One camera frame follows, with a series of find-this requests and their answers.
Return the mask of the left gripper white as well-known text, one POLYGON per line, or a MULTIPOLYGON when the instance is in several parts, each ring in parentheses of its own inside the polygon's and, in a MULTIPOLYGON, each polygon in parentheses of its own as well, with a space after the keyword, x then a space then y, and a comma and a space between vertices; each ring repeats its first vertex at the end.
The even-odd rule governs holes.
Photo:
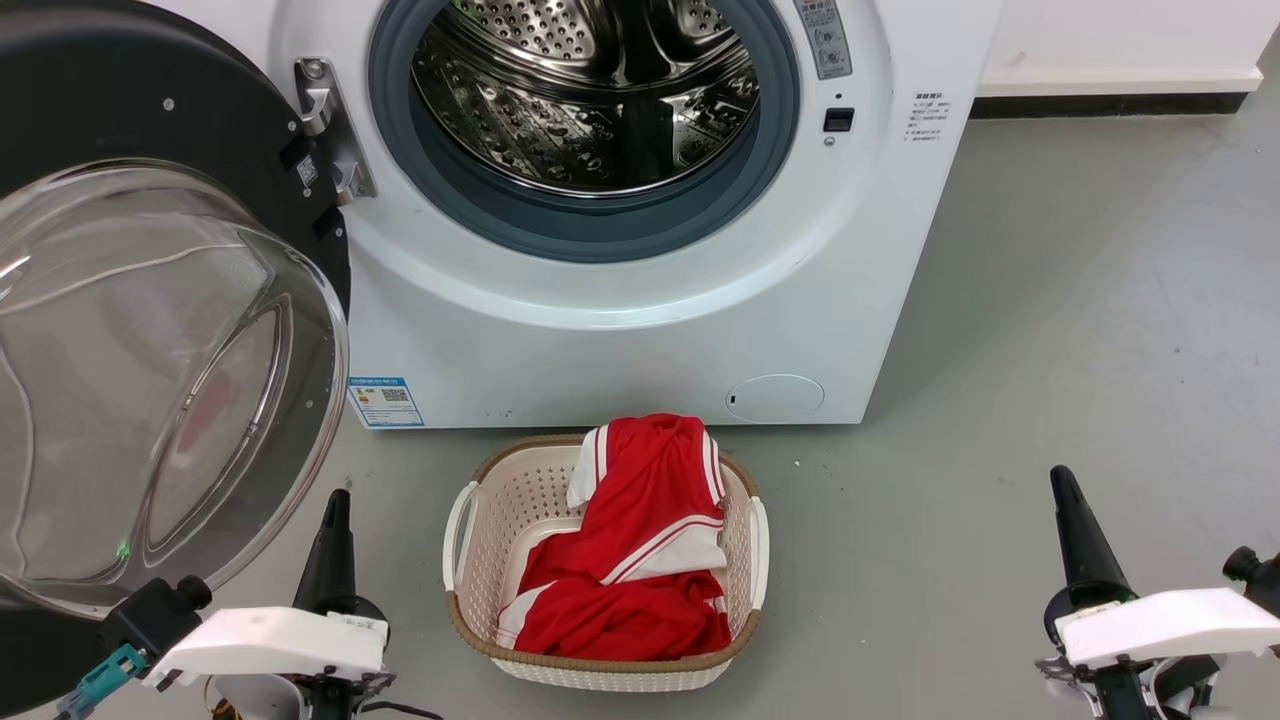
POLYGON ((385 614, 356 589, 351 496, 334 489, 297 585, 292 607, 221 609, 159 657, 143 684, 172 674, 301 675, 362 680, 383 671, 390 638, 385 614))

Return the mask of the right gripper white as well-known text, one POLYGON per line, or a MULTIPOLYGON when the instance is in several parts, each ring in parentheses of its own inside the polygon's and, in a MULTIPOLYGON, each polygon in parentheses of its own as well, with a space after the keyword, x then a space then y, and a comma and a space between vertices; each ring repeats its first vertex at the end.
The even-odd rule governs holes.
POLYGON ((1279 643, 1277 618, 1233 588, 1165 591, 1135 600, 1070 468, 1052 468, 1050 484, 1065 587, 1046 611, 1070 612, 1050 624, 1070 667, 1098 671, 1124 660, 1261 655, 1279 643))

